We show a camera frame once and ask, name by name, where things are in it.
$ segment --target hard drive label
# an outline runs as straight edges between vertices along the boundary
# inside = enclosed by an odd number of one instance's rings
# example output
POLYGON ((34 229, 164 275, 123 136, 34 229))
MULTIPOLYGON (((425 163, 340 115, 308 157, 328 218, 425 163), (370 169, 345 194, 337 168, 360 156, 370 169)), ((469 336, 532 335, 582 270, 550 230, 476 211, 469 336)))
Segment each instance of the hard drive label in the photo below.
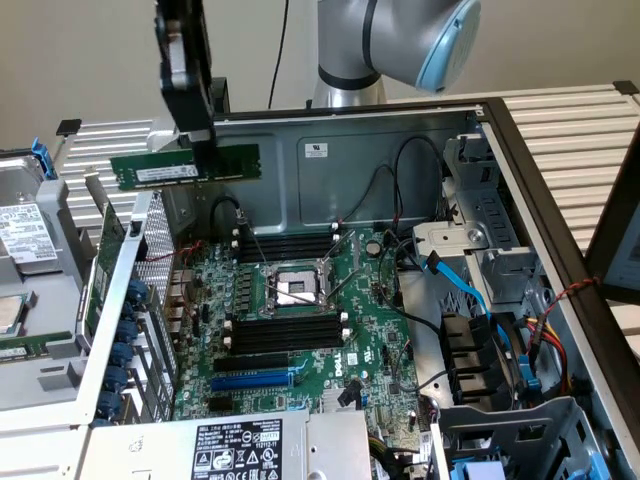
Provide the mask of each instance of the hard drive label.
POLYGON ((0 238, 16 264, 58 258, 35 203, 0 207, 0 238))

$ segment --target blue drive bracket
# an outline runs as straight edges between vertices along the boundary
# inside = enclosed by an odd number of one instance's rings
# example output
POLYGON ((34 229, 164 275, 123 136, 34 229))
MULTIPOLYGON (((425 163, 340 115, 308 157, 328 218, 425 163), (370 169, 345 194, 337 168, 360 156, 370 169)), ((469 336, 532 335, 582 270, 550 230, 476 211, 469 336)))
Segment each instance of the blue drive bracket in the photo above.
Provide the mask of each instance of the blue drive bracket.
POLYGON ((39 138, 36 137, 31 144, 31 153, 40 161, 44 177, 47 180, 55 180, 58 178, 55 168, 53 168, 53 160, 49 155, 49 149, 46 145, 39 142, 39 138))

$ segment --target blue tab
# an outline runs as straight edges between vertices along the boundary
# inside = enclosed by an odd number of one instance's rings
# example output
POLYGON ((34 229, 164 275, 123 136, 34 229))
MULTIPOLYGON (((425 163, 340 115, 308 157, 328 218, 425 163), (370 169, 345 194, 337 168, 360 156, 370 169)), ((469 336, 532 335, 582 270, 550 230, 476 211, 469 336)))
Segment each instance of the blue tab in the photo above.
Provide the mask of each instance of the blue tab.
POLYGON ((58 178, 58 174, 53 168, 53 160, 51 160, 51 155, 49 155, 49 149, 47 149, 46 145, 40 143, 38 140, 38 137, 33 140, 31 153, 40 160, 40 165, 42 165, 42 170, 44 171, 44 177, 47 180, 55 180, 58 178))
POLYGON ((518 366, 520 367, 520 373, 522 374, 522 379, 527 385, 527 389, 537 391, 542 390, 540 380, 538 380, 533 374, 531 365, 529 365, 529 357, 526 355, 520 355, 518 357, 518 366))

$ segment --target sticker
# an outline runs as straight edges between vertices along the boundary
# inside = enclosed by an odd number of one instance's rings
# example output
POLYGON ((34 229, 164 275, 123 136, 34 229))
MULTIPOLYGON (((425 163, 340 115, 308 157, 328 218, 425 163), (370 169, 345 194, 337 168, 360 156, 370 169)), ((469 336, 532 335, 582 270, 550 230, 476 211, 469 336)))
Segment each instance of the sticker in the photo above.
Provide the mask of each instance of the sticker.
POLYGON ((278 480, 282 420, 200 425, 192 480, 278 480))
POLYGON ((35 203, 0 207, 0 238, 16 264, 58 258, 35 203))
POLYGON ((156 182, 158 180, 176 180, 198 176, 195 165, 178 165, 177 167, 145 168, 137 170, 136 175, 141 182, 156 182))
POLYGON ((342 354, 340 352, 336 352, 333 356, 333 364, 335 367, 335 376, 342 377, 342 354))
POLYGON ((27 355, 27 349, 24 347, 6 348, 0 350, 0 358, 10 357, 25 357, 27 355))
POLYGON ((307 158, 326 158, 329 156, 328 143, 306 143, 304 156, 307 158))

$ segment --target blue latch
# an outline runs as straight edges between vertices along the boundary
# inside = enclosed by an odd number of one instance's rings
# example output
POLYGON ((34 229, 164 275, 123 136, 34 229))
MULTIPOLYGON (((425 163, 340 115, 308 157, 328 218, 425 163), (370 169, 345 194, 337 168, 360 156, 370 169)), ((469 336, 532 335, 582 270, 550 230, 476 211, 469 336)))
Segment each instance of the blue latch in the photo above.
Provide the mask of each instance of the blue latch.
POLYGON ((40 165, 42 165, 42 170, 44 171, 44 177, 47 180, 55 180, 58 178, 58 174, 53 168, 53 161, 51 160, 51 155, 49 155, 49 149, 47 149, 46 145, 40 143, 38 140, 38 137, 33 140, 31 153, 40 160, 40 165))
POLYGON ((540 380, 533 374, 533 370, 531 370, 531 366, 529 365, 529 357, 520 355, 518 357, 518 367, 520 367, 520 373, 522 374, 522 379, 524 380, 527 390, 542 390, 540 380))
POLYGON ((611 474, 607 468, 607 464, 598 452, 591 454, 591 468, 589 473, 584 470, 576 470, 567 480, 611 480, 611 474))

